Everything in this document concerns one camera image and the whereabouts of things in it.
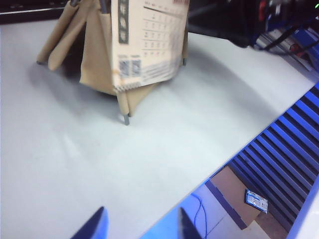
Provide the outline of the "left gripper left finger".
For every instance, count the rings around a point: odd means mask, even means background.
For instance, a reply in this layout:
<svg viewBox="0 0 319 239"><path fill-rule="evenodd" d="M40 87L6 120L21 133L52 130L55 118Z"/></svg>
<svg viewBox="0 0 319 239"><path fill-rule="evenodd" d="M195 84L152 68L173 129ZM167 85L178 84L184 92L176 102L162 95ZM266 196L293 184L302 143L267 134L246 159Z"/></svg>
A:
<svg viewBox="0 0 319 239"><path fill-rule="evenodd" d="M108 211L105 207L100 207L71 238L106 239L108 237L108 228Z"/></svg>

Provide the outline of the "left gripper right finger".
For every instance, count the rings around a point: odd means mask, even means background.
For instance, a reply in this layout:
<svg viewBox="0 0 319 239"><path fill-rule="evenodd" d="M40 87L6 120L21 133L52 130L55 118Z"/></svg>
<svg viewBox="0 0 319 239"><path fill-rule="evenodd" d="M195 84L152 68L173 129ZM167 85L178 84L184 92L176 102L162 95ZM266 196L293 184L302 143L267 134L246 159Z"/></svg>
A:
<svg viewBox="0 0 319 239"><path fill-rule="evenodd" d="M187 215L184 208L178 209L178 230L177 236L179 239L198 239L199 233Z"/></svg>

